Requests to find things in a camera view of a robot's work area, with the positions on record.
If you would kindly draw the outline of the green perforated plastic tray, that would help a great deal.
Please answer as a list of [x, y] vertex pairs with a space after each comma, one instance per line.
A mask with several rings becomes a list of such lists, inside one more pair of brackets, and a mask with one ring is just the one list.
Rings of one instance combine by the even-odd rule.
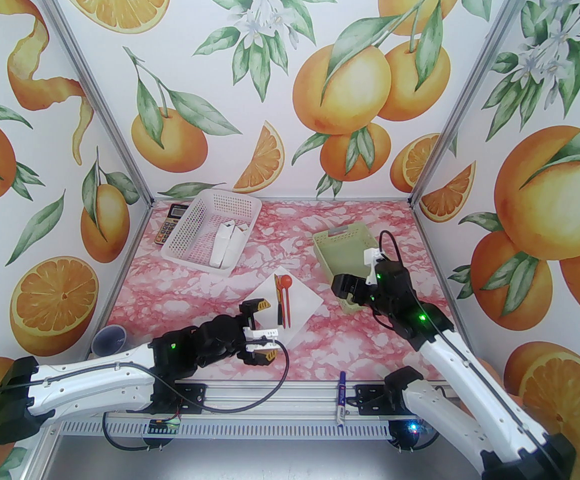
[[365, 250], [377, 248], [377, 238], [361, 221], [313, 234], [313, 251], [329, 286], [339, 274], [365, 281], [370, 274], [370, 267], [364, 262]]

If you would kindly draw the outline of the orange plastic spoon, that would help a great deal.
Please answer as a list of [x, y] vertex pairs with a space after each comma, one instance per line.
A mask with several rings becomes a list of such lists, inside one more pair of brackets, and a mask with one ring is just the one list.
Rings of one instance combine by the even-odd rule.
[[286, 297], [286, 311], [287, 311], [287, 329], [291, 327], [291, 308], [290, 308], [290, 297], [289, 288], [292, 286], [292, 278], [289, 274], [284, 274], [280, 276], [280, 285], [283, 284], [285, 288]]

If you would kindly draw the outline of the white paper napkin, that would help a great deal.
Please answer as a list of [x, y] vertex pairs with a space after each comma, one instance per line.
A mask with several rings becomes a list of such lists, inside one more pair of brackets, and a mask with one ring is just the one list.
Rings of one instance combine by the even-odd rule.
[[[292, 279], [292, 286], [288, 289], [291, 320], [289, 327], [277, 325], [278, 309], [274, 275], [279, 277], [289, 275]], [[253, 292], [246, 295], [245, 300], [256, 298], [264, 298], [271, 304], [271, 307], [255, 313], [257, 329], [279, 329], [279, 339], [288, 350], [298, 345], [304, 326], [323, 302], [319, 295], [283, 267], [278, 267]]]

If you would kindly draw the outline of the white perforated plastic basket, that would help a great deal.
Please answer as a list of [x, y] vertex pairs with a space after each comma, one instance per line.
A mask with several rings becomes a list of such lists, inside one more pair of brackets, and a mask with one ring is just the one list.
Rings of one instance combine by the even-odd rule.
[[233, 269], [209, 266], [219, 224], [230, 220], [249, 226], [248, 240], [262, 209], [262, 201], [246, 194], [205, 189], [191, 202], [161, 249], [161, 256], [178, 265], [227, 277]]

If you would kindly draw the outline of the blue marker pen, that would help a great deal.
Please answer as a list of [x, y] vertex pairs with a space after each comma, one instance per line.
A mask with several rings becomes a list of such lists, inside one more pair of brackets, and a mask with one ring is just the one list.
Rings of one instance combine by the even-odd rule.
[[342, 429], [345, 426], [347, 415], [347, 400], [346, 400], [346, 373], [340, 371], [338, 383], [336, 386], [336, 414], [335, 420], [338, 428]]

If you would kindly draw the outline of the black and gold calculator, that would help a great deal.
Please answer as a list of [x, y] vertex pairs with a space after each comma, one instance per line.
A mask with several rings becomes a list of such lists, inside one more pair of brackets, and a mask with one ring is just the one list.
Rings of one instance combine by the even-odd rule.
[[173, 203], [169, 206], [168, 214], [157, 232], [154, 243], [162, 246], [168, 240], [172, 231], [189, 208], [188, 203]]

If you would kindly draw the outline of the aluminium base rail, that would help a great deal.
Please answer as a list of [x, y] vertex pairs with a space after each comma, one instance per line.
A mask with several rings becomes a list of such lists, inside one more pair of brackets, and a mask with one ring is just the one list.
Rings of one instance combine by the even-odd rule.
[[[328, 414], [333, 416], [338, 381], [284, 381], [281, 386], [271, 382], [243, 381], [207, 384], [205, 402], [200, 414], [228, 416], [261, 414], [272, 418], [295, 415]], [[150, 404], [154, 384], [115, 388], [105, 393], [78, 398], [56, 409], [57, 419], [88, 418], [104, 412], [142, 413]]]

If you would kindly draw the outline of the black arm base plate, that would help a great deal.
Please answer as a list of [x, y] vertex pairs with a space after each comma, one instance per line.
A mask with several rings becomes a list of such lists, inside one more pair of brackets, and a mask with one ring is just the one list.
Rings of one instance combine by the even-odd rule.
[[393, 401], [384, 384], [356, 384], [354, 396], [348, 403], [356, 407], [361, 416], [414, 416], [400, 402]]
[[141, 409], [145, 414], [194, 414], [202, 412], [207, 394], [207, 384], [203, 382], [177, 382], [166, 386], [156, 381], [150, 404]]

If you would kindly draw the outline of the aluminium frame post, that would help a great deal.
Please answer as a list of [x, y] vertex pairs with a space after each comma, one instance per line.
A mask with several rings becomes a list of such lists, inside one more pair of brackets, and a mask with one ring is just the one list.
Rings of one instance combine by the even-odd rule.
[[425, 188], [429, 185], [432, 176], [443, 160], [446, 153], [450, 152], [450, 146], [455, 138], [458, 137], [461, 122], [467, 114], [472, 102], [485, 80], [487, 73], [495, 61], [500, 44], [508, 34], [512, 20], [520, 13], [520, 9], [525, 0], [503, 0], [498, 12], [493, 19], [488, 34], [482, 43], [482, 48], [475, 59], [475, 64], [466, 78], [466, 82], [456, 100], [452, 112], [441, 130], [440, 137], [434, 148], [428, 162], [418, 179], [415, 189], [408, 198], [408, 204], [411, 211], [416, 210], [420, 199], [424, 195]]
[[111, 112], [111, 108], [106, 101], [105, 95], [101, 91], [88, 60], [83, 53], [79, 40], [75, 36], [68, 19], [58, 3], [58, 0], [40, 0], [40, 3], [42, 10], [47, 12], [50, 22], [57, 29], [59, 37], [64, 45], [64, 51], [70, 58], [70, 62], [72, 62], [72, 66], [79, 77], [79, 82], [81, 83], [86, 96], [88, 96], [89, 102], [93, 106], [96, 114], [99, 116], [108, 138], [114, 145], [124, 167], [127, 168], [130, 179], [137, 186], [139, 196], [149, 208], [152, 208], [154, 205], [154, 198], [152, 197], [150, 189], [129, 151], [127, 143], [125, 142], [120, 130], [120, 126], [118, 126], [116, 119]]

